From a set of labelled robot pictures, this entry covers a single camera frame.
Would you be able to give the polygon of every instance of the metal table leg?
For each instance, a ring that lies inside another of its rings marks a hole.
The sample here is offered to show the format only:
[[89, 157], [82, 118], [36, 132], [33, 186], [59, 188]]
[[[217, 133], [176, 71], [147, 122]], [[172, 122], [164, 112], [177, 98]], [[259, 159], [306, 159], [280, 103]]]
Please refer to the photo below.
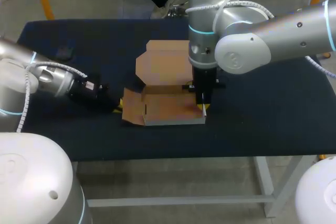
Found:
[[266, 217], [276, 217], [285, 206], [287, 200], [295, 191], [300, 178], [312, 165], [316, 155], [294, 156], [290, 161], [278, 186], [273, 192], [274, 202], [265, 204]]

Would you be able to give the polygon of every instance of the table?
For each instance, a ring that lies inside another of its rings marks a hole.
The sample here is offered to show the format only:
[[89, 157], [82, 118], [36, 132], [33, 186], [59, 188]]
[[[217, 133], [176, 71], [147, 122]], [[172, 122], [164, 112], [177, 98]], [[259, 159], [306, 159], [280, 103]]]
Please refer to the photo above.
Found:
[[[149, 39], [187, 37], [184, 19], [55, 20], [28, 23], [18, 43], [56, 60], [66, 48], [67, 64], [100, 72], [118, 99], [124, 87], [143, 87], [135, 59]], [[215, 91], [205, 125], [133, 126], [119, 114], [88, 112], [67, 98], [40, 92], [31, 99], [24, 131], [54, 140], [72, 161], [256, 156], [259, 196], [90, 200], [91, 207], [267, 202], [266, 216], [276, 216], [316, 154], [336, 153], [334, 92], [305, 59], [219, 78], [227, 88]], [[300, 155], [275, 190], [264, 158], [272, 155]]]

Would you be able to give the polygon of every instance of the shoe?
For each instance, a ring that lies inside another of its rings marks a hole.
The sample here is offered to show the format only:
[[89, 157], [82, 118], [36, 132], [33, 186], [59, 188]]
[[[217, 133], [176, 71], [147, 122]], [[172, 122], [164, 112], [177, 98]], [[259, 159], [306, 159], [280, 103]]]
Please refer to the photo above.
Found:
[[167, 16], [170, 7], [178, 0], [167, 0], [166, 4], [163, 7], [154, 7], [154, 10], [151, 14], [151, 19], [164, 18]]

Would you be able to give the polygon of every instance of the cardboard flap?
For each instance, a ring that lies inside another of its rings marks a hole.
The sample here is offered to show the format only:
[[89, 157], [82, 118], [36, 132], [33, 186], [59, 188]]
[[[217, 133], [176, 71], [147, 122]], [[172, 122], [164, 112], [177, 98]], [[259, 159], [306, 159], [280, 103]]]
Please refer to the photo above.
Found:
[[122, 119], [133, 124], [145, 125], [142, 116], [142, 101], [141, 94], [133, 92], [129, 89], [124, 89], [124, 96], [122, 99]]
[[146, 45], [147, 51], [188, 51], [189, 40], [150, 40]]
[[136, 75], [146, 85], [185, 85], [193, 80], [188, 51], [147, 51], [136, 59]]

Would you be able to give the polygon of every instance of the table frame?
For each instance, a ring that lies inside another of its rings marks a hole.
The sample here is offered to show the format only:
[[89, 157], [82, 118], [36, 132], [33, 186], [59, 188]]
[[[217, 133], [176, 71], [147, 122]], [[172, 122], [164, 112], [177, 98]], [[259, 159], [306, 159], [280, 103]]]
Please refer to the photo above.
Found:
[[[312, 165], [316, 155], [293, 156], [278, 186], [273, 182], [266, 157], [254, 157], [254, 163], [260, 183], [261, 195], [251, 196], [200, 196], [200, 197], [156, 197], [156, 198], [121, 198], [121, 199], [89, 199], [89, 207], [121, 207], [121, 206], [157, 206], [188, 204], [236, 204], [265, 203], [266, 217], [279, 215], [289, 197], [306, 170]], [[78, 162], [72, 163], [77, 171]]]

